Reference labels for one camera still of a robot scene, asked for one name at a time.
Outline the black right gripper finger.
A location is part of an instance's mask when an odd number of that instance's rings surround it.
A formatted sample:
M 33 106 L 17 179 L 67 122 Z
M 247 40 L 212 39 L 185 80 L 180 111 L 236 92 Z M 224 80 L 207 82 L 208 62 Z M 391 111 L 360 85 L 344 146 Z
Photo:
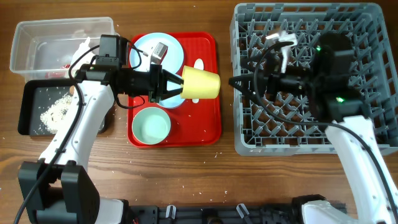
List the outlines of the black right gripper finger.
M 253 73 L 247 74 L 247 75 L 240 75 L 236 77 L 229 78 L 229 85 L 233 87 L 237 86 L 248 86 L 250 82 L 254 82 L 254 80 L 257 81 L 257 84 L 260 84 L 262 86 L 267 86 L 268 84 L 268 78 L 265 77 L 264 75 L 257 75 L 255 76 Z
M 262 98 L 267 90 L 267 86 L 264 85 L 263 83 L 258 83 L 257 89 L 259 92 L 257 92 L 254 89 L 254 82 L 253 81 L 238 81 L 238 82 L 232 82 L 231 86 L 237 90 L 239 90 L 243 96 L 246 98 L 249 98 L 250 100 L 256 100 L 257 95 L 259 95 L 260 98 Z

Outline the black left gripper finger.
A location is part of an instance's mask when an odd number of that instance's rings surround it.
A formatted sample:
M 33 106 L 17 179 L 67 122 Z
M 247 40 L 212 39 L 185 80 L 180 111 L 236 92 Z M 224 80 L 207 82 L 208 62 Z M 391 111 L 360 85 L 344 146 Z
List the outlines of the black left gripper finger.
M 174 73 L 170 73 L 169 71 L 167 71 L 165 69 L 162 70 L 162 76 L 165 78 L 165 80 L 167 82 L 176 83 L 178 85 L 183 84 L 183 79 L 181 76 L 175 75 Z
M 164 90 L 160 96 L 160 100 L 162 101 L 177 96 L 182 93 L 182 90 L 182 88 L 177 88 L 174 90 Z

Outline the light blue bowl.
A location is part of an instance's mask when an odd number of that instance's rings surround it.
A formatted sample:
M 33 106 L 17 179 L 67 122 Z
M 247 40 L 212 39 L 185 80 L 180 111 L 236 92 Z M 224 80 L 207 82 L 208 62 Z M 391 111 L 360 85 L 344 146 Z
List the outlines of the light blue bowl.
M 168 90 L 167 84 L 168 82 L 176 84 L 177 88 Z M 156 75 L 155 83 L 154 83 L 154 91 L 152 94 L 151 102 L 160 103 L 161 101 L 168 100 L 169 98 L 173 98 L 182 93 L 182 85 L 183 79 L 178 76 L 170 73 L 168 71 L 163 71 Z

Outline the yellow plastic cup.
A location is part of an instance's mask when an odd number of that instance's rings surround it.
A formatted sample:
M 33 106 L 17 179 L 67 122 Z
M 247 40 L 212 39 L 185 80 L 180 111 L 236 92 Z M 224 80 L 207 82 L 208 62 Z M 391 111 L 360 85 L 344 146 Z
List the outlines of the yellow plastic cup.
M 221 87 L 220 76 L 216 73 L 184 66 L 182 71 L 181 98 L 215 99 Z

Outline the green bowl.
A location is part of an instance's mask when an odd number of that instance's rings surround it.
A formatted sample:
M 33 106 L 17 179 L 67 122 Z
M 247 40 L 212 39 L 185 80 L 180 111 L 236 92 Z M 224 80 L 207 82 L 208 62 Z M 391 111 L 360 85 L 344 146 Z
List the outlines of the green bowl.
M 140 110 L 132 121 L 133 136 L 146 145 L 155 145 L 169 135 L 171 119 L 161 108 L 148 107 Z

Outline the white wrapper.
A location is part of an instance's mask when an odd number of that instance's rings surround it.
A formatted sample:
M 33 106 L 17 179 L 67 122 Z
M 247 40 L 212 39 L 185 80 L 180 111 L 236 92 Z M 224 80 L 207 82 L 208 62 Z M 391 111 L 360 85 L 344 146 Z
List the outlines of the white wrapper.
M 90 40 L 91 38 L 87 37 L 86 40 L 79 45 L 78 50 L 72 56 L 72 61 L 70 65 L 74 64 L 85 52 L 89 51 Z M 81 60 L 78 61 L 78 63 L 73 68 L 79 69 L 83 64 L 89 64 L 94 56 L 95 55 L 93 52 L 87 53 Z

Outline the white rice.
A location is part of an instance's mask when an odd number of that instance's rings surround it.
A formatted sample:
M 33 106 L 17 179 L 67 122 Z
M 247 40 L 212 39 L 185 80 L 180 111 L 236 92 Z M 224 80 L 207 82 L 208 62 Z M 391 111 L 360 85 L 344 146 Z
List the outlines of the white rice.
M 58 127 L 65 118 L 71 102 L 72 96 L 66 93 L 40 115 L 40 120 L 48 132 L 51 134 L 57 133 Z

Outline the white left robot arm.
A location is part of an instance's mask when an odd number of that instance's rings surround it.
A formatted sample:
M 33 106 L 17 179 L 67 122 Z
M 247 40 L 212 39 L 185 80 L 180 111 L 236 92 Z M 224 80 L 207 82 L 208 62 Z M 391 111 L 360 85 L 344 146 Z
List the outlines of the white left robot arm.
M 71 105 L 52 142 L 36 162 L 22 163 L 18 180 L 23 195 L 16 218 L 26 213 L 32 223 L 131 223 L 127 200 L 102 198 L 87 174 L 88 160 L 102 120 L 118 96 L 146 96 L 156 103 L 182 90 L 167 82 L 184 80 L 160 65 L 148 72 L 128 68 L 133 44 L 103 34 L 90 63 L 70 65 L 68 82 L 75 89 Z

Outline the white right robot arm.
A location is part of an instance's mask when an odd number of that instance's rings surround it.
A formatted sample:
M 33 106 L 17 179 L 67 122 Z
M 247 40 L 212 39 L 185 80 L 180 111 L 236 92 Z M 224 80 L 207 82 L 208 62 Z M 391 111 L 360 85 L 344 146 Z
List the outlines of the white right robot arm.
M 264 96 L 280 92 L 303 95 L 315 118 L 311 126 L 324 127 L 353 192 L 360 223 L 396 223 L 397 187 L 378 148 L 373 121 L 364 97 L 349 86 L 354 50 L 350 39 L 328 32 L 315 47 L 309 68 L 288 65 L 294 34 L 279 32 L 274 44 L 252 58 L 250 74 L 229 79 L 246 98 L 267 110 Z

